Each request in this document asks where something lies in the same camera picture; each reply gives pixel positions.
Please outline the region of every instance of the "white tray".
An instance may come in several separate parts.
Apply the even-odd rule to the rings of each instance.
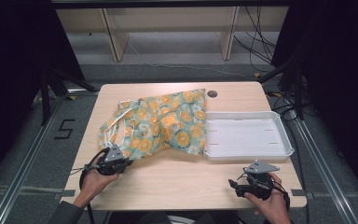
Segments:
[[[295,151],[275,112],[211,112],[206,119],[204,155],[211,161],[285,161]]]

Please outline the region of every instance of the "yellow floral fabric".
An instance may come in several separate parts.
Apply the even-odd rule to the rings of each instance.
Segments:
[[[115,143],[122,119],[124,139],[116,144],[130,160],[168,147],[198,155],[205,148],[205,89],[118,103],[116,113],[101,127],[100,149]]]

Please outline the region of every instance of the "cable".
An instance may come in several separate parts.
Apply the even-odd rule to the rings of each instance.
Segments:
[[[246,46],[245,44],[243,44],[242,42],[240,42],[240,40],[234,35],[234,38],[238,41],[238,43],[245,49],[251,51],[255,56],[257,56],[258,58],[260,58],[261,60],[263,60],[264,62],[266,63],[270,63],[268,61],[268,57],[264,56],[263,54],[261,54],[260,52],[254,50],[254,49],[251,49],[249,48],[248,46]]]
[[[130,43],[130,40],[128,40],[127,44],[135,51],[136,54],[141,55],[141,53],[138,52],[138,50],[136,50],[133,45]],[[167,64],[153,64],[153,63],[146,63],[149,66],[152,67],[168,67],[168,68],[190,68],[190,69],[195,69],[195,70],[209,70],[209,71],[214,71],[217,73],[221,73],[221,74],[225,74],[225,75],[230,75],[230,76],[240,76],[240,77],[245,77],[247,79],[250,80],[258,80],[258,78],[254,78],[254,77],[247,77],[246,75],[243,74],[237,74],[237,73],[228,73],[228,72],[223,72],[217,69],[213,69],[213,68],[206,68],[206,67],[192,67],[192,66],[188,66],[188,65],[167,65]]]
[[[105,216],[105,218],[103,219],[103,224],[106,222],[107,218],[109,217],[109,213],[110,213],[110,212],[107,212],[107,213],[106,213],[106,216]]]

